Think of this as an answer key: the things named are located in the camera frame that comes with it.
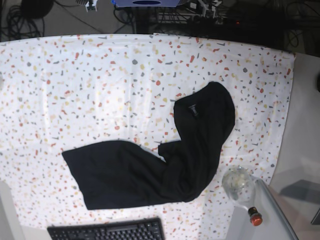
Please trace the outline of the black t-shirt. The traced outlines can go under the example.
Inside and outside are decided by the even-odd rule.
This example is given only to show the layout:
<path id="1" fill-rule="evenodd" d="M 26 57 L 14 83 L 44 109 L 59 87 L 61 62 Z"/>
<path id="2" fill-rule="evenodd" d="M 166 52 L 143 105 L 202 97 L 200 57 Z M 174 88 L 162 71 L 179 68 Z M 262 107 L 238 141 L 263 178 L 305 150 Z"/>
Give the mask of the black t-shirt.
<path id="1" fill-rule="evenodd" d="M 124 140 L 62 153 L 88 210 L 190 202 L 209 185 L 235 126 L 232 97 L 210 82 L 177 100 L 173 110 L 180 139 L 160 144 L 157 154 Z"/>

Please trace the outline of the clear glass bottle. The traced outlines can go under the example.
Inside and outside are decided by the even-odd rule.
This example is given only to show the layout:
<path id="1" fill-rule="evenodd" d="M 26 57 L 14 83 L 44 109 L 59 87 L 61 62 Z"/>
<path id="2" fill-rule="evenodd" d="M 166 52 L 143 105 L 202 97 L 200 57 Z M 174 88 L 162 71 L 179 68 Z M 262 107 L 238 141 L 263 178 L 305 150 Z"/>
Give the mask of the clear glass bottle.
<path id="1" fill-rule="evenodd" d="M 253 177 L 241 166 L 229 167 L 222 177 L 227 197 L 237 206 L 249 210 L 255 207 L 256 185 Z"/>

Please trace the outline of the terrazzo pattern tablecloth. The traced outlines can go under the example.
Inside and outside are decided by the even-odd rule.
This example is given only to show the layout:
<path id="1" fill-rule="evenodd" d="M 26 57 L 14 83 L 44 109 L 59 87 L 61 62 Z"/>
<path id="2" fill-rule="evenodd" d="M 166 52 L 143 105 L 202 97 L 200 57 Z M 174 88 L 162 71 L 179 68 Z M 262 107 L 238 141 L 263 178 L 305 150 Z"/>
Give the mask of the terrazzo pattern tablecloth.
<path id="1" fill-rule="evenodd" d="M 71 35 L 0 45 L 0 180 L 23 231 L 159 216 L 168 240 L 222 240 L 234 205 L 221 180 L 240 165 L 269 183 L 278 161 L 295 55 L 174 35 Z M 174 103 L 209 82 L 235 105 L 219 169 L 189 203 L 87 210 L 64 150 L 128 140 L 153 154 L 179 139 Z"/>

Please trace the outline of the black computer keyboard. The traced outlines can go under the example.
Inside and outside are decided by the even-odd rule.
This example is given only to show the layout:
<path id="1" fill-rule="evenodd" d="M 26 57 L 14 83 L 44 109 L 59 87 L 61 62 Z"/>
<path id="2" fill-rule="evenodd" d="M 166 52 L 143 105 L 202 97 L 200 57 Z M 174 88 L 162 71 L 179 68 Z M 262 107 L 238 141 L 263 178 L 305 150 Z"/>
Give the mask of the black computer keyboard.
<path id="1" fill-rule="evenodd" d="M 50 226 L 53 240 L 164 240 L 160 218 L 120 221 L 105 224 Z"/>

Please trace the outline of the red bottle cap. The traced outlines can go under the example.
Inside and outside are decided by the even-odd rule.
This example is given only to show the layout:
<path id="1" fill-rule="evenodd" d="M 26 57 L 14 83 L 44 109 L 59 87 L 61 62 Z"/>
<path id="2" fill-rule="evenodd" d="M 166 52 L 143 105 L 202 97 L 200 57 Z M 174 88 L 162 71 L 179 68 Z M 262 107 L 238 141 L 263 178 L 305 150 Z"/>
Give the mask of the red bottle cap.
<path id="1" fill-rule="evenodd" d="M 256 207 L 249 208 L 247 212 L 250 218 L 250 222 L 254 227 L 257 227 L 262 224 L 262 215 L 258 212 Z"/>

